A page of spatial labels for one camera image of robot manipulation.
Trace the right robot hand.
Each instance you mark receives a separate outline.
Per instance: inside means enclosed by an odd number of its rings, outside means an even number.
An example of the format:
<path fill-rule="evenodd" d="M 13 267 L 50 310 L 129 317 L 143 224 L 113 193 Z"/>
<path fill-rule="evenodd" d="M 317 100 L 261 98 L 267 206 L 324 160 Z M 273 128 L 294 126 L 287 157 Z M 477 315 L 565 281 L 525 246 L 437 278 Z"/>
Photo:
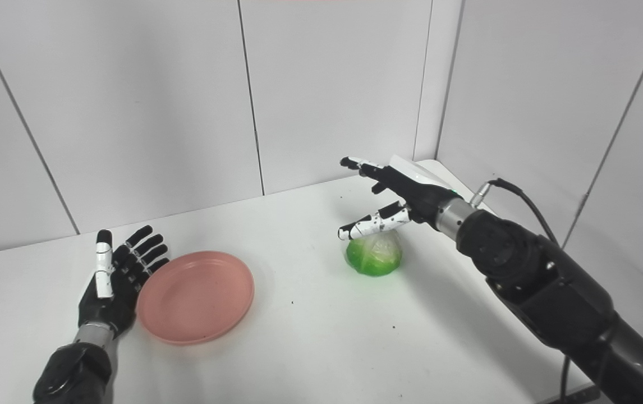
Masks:
<path fill-rule="evenodd" d="M 375 164 L 366 159 L 344 157 L 342 167 L 375 181 L 373 194 L 391 191 L 400 201 L 338 229 L 342 241 L 357 240 L 375 233 L 390 232 L 406 223 L 427 223 L 452 240 L 475 208 L 442 179 L 417 163 L 392 156 L 388 164 Z"/>

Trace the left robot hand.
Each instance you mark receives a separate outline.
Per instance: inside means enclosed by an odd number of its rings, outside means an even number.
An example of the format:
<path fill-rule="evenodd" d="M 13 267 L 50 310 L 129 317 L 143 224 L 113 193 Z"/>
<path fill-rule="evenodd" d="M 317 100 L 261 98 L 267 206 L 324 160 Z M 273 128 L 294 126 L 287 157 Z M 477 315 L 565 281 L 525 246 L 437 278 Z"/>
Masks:
<path fill-rule="evenodd" d="M 169 263 L 168 246 L 153 227 L 139 228 L 121 245 L 113 234 L 99 230 L 95 242 L 95 271 L 78 304 L 78 326 L 101 325 L 114 337 L 131 328 L 140 291 L 152 275 Z"/>

